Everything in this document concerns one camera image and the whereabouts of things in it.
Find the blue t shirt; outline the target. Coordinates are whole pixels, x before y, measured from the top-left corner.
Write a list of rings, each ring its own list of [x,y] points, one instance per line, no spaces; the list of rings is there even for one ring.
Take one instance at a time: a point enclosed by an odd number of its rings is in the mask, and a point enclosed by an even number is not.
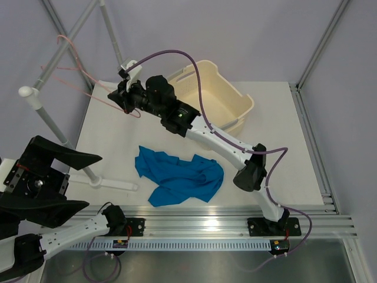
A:
[[[224,170],[215,160],[195,154],[186,161],[143,146],[135,157],[135,169],[139,177],[157,184],[148,199],[155,208],[178,205],[189,198],[207,203],[224,180]]]

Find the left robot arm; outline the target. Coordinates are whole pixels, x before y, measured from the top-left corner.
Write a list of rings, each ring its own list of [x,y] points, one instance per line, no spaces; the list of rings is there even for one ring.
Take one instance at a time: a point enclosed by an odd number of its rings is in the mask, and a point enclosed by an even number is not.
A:
[[[65,193],[70,176],[52,168],[54,160],[81,170],[101,156],[60,146],[42,136],[33,137],[21,157],[1,161],[1,281],[15,282],[36,271],[45,261],[70,246],[96,236],[117,236],[126,218],[117,205],[109,205],[93,218],[59,230],[89,204],[69,200]],[[22,221],[56,232],[19,234]]]

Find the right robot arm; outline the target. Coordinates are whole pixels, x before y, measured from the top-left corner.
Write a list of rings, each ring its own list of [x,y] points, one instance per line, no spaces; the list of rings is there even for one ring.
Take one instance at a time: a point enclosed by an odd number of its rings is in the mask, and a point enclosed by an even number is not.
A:
[[[263,145],[244,144],[211,124],[203,109],[178,100],[173,86],[160,75],[149,78],[145,85],[123,80],[108,98],[125,112],[141,110],[158,117],[169,132],[203,143],[221,155],[237,169],[234,184],[257,200],[263,213],[260,227],[268,235],[286,230],[289,211],[271,199]],[[1,211],[56,228],[87,205],[65,197],[71,182],[93,188],[136,189],[132,183],[93,174],[90,165],[99,160],[99,156],[77,152],[69,144],[60,146],[41,136],[33,137],[18,160],[1,164]]]

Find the cream plastic laundry basket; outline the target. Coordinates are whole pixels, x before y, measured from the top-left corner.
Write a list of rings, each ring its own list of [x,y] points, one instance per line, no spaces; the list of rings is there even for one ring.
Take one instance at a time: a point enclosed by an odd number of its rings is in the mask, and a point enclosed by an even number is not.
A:
[[[254,107],[254,100],[248,94],[240,94],[220,75],[215,63],[201,60],[197,62],[197,66],[207,118],[229,135],[237,137]],[[200,109],[197,76],[192,65],[175,72],[167,81],[174,87],[175,95],[179,100]]]

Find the grey aluminium frame post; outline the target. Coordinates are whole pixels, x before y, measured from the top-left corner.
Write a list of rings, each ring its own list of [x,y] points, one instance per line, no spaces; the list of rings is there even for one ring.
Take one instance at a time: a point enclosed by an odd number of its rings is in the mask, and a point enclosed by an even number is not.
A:
[[[352,3],[351,0],[341,0],[339,5],[337,6],[335,12],[333,13],[329,23],[327,24],[316,48],[314,49],[308,63],[302,75],[300,76],[298,82],[296,83],[296,88],[301,90],[311,74],[313,73],[316,64],[319,62],[323,52],[325,51],[328,43],[330,43],[335,31],[340,24],[342,18],[346,14],[347,9],[349,8],[350,4]]]

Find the aluminium mounting rail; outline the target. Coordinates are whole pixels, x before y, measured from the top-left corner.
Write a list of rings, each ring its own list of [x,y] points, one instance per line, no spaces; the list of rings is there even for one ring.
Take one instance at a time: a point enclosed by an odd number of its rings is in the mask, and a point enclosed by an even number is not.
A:
[[[247,219],[259,217],[255,206],[220,208],[152,208],[147,206],[122,206],[125,216],[143,218],[145,238],[224,238],[237,239],[249,236]],[[302,214],[291,212],[299,220],[302,234],[312,223],[310,239],[356,238],[357,231],[348,215],[335,212],[332,206]]]

